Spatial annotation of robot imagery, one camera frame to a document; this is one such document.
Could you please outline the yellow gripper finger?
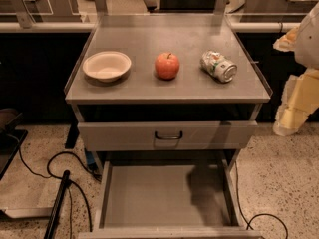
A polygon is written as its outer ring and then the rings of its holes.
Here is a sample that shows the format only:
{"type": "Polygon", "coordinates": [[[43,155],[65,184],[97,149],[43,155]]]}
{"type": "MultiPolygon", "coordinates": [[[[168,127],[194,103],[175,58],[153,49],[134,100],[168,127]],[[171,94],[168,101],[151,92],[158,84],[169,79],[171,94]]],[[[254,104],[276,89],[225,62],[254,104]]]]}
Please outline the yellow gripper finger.
{"type": "Polygon", "coordinates": [[[319,109],[319,71],[307,69],[299,77],[291,75],[284,87],[273,131],[280,136],[296,133],[319,109]]]}
{"type": "Polygon", "coordinates": [[[273,48],[281,52],[293,52],[295,50],[298,30],[298,27],[289,30],[286,34],[275,41],[273,48]]]}

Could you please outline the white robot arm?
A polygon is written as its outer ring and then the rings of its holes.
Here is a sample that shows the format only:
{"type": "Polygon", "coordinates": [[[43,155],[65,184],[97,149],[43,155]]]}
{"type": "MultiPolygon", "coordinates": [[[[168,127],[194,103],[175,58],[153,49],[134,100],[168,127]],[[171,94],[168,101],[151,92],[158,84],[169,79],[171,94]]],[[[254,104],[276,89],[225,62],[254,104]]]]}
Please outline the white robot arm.
{"type": "Polygon", "coordinates": [[[296,133],[319,109],[319,3],[298,27],[288,31],[273,44],[282,52],[293,52],[295,61],[306,71],[291,75],[284,87],[273,131],[280,136],[296,133]]]}

